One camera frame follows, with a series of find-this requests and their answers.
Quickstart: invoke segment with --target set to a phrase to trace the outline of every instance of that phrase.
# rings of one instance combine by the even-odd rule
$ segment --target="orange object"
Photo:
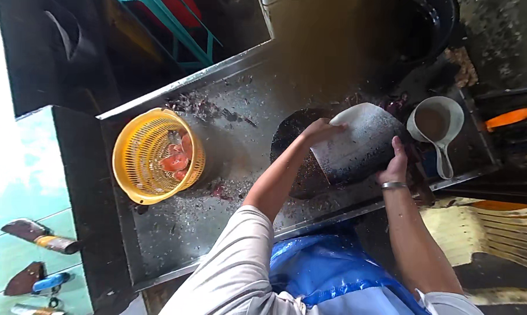
[[[187,169],[183,169],[183,170],[179,170],[179,171],[175,171],[174,173],[172,173],[172,177],[176,180],[176,181],[183,181],[184,178],[185,178],[185,175],[188,173],[188,170]]]
[[[512,202],[502,202],[493,200],[477,201],[472,203],[471,205],[478,209],[493,211],[514,211],[527,208],[527,204],[515,204]]]
[[[498,115],[495,118],[489,119],[485,122],[487,130],[493,131],[493,128],[502,125],[510,125],[527,119],[527,108],[517,109],[515,111],[509,111],[506,114]]]
[[[179,170],[183,170],[188,167],[189,163],[190,159],[188,159],[188,157],[183,153],[170,155],[159,161],[159,165],[162,167],[162,170],[167,172],[177,172]]]
[[[184,150],[182,149],[182,145],[176,145],[176,144],[169,144],[168,145],[168,154],[174,155],[178,153],[183,153]]]
[[[191,159],[193,156],[193,147],[192,147],[192,139],[190,138],[189,134],[186,134],[182,138],[182,148],[185,152],[185,155]]]

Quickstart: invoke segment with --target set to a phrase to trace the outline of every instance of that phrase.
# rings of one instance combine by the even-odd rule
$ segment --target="water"
[[[430,108],[419,108],[415,113],[415,124],[427,138],[433,142],[440,141],[449,127],[449,118]]]

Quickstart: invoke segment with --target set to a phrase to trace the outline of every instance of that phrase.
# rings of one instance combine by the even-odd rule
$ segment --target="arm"
[[[310,146],[344,127],[312,123],[260,176],[211,251],[160,312],[166,314],[300,314],[293,300],[276,298],[269,283],[272,222],[281,210]]]
[[[287,199],[298,169],[310,147],[347,128],[346,125],[328,125],[329,121],[327,118],[320,118],[309,125],[263,172],[248,192],[242,205],[256,207],[273,222]]]
[[[377,175],[379,184],[405,182],[407,156],[398,137],[392,140],[395,157],[386,171]],[[406,187],[383,190],[395,261],[407,289],[423,293],[464,294],[446,256],[428,232]]]

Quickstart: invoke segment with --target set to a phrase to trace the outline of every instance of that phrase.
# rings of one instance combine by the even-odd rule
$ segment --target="stainless steel counter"
[[[341,111],[349,106],[343,100],[355,94],[356,86],[344,94],[327,97],[321,91],[302,92],[271,58],[273,46],[273,42],[266,42],[98,117],[104,120],[106,130],[111,130],[106,132],[106,141],[113,146],[125,121],[164,106],[168,99],[178,99],[181,94],[188,94],[197,103],[201,100],[213,103],[232,115],[229,119],[201,115],[204,119],[199,119],[181,113],[202,138],[208,157],[204,175],[192,188],[150,206],[144,214],[131,211],[127,196],[119,187],[115,188],[136,290],[195,270],[252,184],[269,166],[274,133],[286,117],[304,108],[336,107]],[[418,69],[408,83],[401,84],[409,92],[410,104],[427,96],[426,91],[418,88],[424,86],[418,78],[428,79],[425,71],[428,72]],[[487,139],[472,116],[473,104],[466,102],[459,90],[452,90],[451,94],[463,106],[466,121],[455,140],[457,148],[450,147],[450,159],[465,162],[454,165],[454,179],[435,181],[433,189],[490,172],[496,164]],[[383,206],[380,189],[372,177],[308,200],[290,198],[274,222],[275,240],[295,237]]]

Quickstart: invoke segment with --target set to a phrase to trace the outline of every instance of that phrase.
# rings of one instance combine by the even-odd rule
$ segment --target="person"
[[[160,312],[167,314],[437,314],[479,315],[425,227],[406,182],[407,156],[377,173],[389,235],[407,290],[351,235],[308,235],[274,243],[272,222],[314,144],[346,125],[320,118],[250,189],[211,251]]]

